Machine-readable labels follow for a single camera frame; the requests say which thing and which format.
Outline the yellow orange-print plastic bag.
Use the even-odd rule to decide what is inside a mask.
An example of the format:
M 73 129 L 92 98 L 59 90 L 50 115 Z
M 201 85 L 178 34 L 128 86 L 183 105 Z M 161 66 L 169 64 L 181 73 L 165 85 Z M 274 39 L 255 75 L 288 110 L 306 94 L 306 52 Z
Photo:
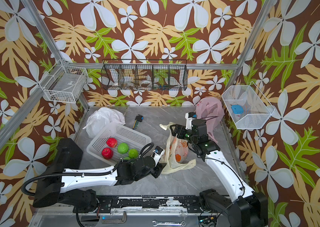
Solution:
M 167 139 L 165 154 L 160 159 L 161 164 L 166 164 L 161 174 L 169 175 L 180 170 L 187 170 L 196 166 L 196 160 L 186 161 L 189 149 L 187 141 L 173 136 L 170 127 L 174 126 L 172 122 L 168 125 L 160 124 L 160 127 L 166 131 L 170 131 Z

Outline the pink apple-print plastic bag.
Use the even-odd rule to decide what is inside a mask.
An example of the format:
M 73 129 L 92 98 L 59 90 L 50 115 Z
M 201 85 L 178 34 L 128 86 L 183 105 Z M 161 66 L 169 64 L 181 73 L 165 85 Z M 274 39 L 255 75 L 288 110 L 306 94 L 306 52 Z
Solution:
M 203 120 L 206 120 L 207 133 L 209 137 L 218 143 L 213 131 L 220 124 L 225 115 L 221 101 L 212 96 L 202 98 L 196 104 L 195 112 L 198 116 L 198 119 L 202 118 Z

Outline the red apple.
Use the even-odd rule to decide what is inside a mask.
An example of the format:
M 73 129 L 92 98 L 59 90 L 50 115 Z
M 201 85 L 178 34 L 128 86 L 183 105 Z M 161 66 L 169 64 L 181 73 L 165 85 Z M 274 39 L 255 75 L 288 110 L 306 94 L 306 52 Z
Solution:
M 101 155 L 104 159 L 110 160 L 113 157 L 113 150 L 110 148 L 104 148 L 101 152 Z
M 118 145 L 118 141 L 115 138 L 108 138 L 106 141 L 106 144 L 110 148 L 115 148 Z

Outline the white perforated plastic basket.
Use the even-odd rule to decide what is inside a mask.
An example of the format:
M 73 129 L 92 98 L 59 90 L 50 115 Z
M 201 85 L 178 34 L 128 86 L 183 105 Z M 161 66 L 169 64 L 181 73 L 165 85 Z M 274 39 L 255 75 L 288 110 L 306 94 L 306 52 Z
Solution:
M 87 146 L 86 151 L 93 157 L 113 166 L 119 162 L 122 158 L 126 157 L 126 154 L 120 154 L 116 148 L 112 148 L 113 157 L 111 159 L 105 159 L 102 156 L 102 150 L 107 148 L 107 140 L 114 138 L 117 142 L 126 143 L 130 149 L 134 148 L 140 151 L 146 144 L 151 143 L 151 138 L 143 133 L 135 131 L 131 128 L 125 127 L 116 123 L 109 123 L 105 126 L 96 137 Z

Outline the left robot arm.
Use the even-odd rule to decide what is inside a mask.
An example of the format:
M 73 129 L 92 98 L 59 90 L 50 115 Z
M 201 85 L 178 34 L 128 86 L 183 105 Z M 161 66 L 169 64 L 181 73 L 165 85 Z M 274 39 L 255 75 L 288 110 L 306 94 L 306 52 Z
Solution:
M 34 197 L 35 208 L 64 203 L 91 210 L 97 206 L 97 195 L 91 187 L 129 185 L 149 175 L 157 178 L 165 167 L 160 162 L 165 150 L 153 143 L 145 145 L 135 159 L 122 159 L 114 166 L 98 169 L 79 170 L 82 154 L 64 148 L 44 173 L 24 181 L 21 191 Z

